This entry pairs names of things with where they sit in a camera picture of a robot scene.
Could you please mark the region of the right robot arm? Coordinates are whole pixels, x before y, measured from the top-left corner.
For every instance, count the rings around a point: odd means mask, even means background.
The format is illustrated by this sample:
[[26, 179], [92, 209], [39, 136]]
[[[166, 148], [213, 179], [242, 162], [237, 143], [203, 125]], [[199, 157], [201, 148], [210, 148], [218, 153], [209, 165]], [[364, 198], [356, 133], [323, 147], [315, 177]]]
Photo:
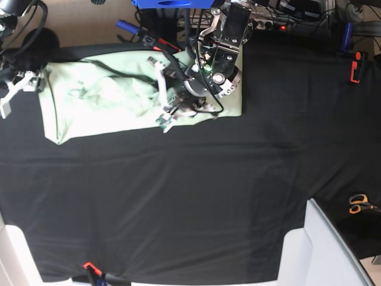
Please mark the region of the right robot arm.
[[[37, 27], [26, 37], [20, 47], [12, 49], [41, 10]], [[12, 112], [11, 100], [19, 92], [42, 92], [45, 89], [45, 72], [40, 64], [33, 64], [31, 47], [45, 30], [48, 6], [43, 1], [1, 1], [1, 118]]]

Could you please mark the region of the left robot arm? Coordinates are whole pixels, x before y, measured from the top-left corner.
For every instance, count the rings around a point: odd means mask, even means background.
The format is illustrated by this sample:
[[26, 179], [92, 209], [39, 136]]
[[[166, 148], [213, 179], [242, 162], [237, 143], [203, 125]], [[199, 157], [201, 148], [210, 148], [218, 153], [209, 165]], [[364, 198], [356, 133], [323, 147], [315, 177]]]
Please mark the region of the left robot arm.
[[148, 58], [158, 84], [154, 125], [167, 133], [174, 126], [195, 125], [219, 117], [242, 115], [241, 49], [253, 32], [252, 4], [227, 1], [211, 9], [208, 27], [200, 23], [194, 38], [188, 38], [187, 63], [159, 44], [165, 61]]

